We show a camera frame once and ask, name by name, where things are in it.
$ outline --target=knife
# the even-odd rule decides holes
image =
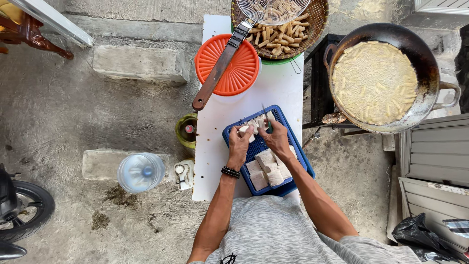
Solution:
[[[267,119],[267,113],[265,112],[265,107],[264,107],[264,104],[262,104],[262,109],[264,110],[264,115],[265,115],[265,118]],[[270,123],[269,119],[267,120],[267,126],[269,127],[269,134],[272,134],[272,124]]]

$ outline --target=bamboo basket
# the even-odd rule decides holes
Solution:
[[[231,2],[231,23],[233,27],[237,27],[238,24],[246,18],[246,15],[239,9],[236,4],[237,0]],[[308,35],[308,38],[303,40],[300,43],[299,47],[290,47],[291,52],[288,54],[282,55],[272,55],[271,49],[266,47],[259,48],[254,45],[254,40],[251,41],[251,44],[257,51],[257,55],[272,60],[283,60],[287,58],[293,58],[296,55],[304,52],[309,47],[311,47],[316,41],[321,37],[322,32],[327,24],[327,17],[329,15],[329,3],[327,0],[311,0],[309,5],[303,11],[302,14],[308,13],[310,16],[306,20],[310,25],[306,28],[304,32]]]

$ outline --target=empty water bottle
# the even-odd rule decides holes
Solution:
[[[138,153],[127,156],[117,170],[117,181],[129,193],[153,189],[165,175],[165,165],[153,153]]]

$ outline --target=wok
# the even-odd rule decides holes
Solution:
[[[334,69],[337,60],[346,48],[368,40],[387,42],[400,49],[403,54],[407,55],[417,73],[418,91],[413,105],[400,120],[395,120],[389,124],[368,124],[353,118],[348,114],[347,109],[338,102],[334,94],[331,69]],[[331,50],[333,54],[328,62],[327,55]],[[423,121],[432,110],[453,107],[461,96],[459,86],[440,81],[437,62],[427,44],[414,32],[395,24],[374,23],[359,27],[345,36],[337,46],[329,44],[325,50],[323,60],[329,76],[329,89],[335,105],[350,122],[370,132],[394,134],[410,129]],[[436,103],[440,89],[454,89],[456,91],[451,103]]]

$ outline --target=man's hand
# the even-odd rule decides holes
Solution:
[[[289,158],[295,158],[295,155],[290,151],[288,144],[287,128],[275,120],[269,120],[272,124],[273,132],[268,134],[262,128],[258,127],[257,131],[264,138],[267,146],[282,160],[286,161]]]
[[[249,146],[249,137],[254,132],[254,127],[252,125],[244,133],[243,137],[238,134],[238,130],[243,127],[242,125],[235,125],[231,128],[229,135],[229,149],[230,154],[228,156],[227,167],[235,169],[237,171],[244,165],[246,162],[246,152],[248,151]]]

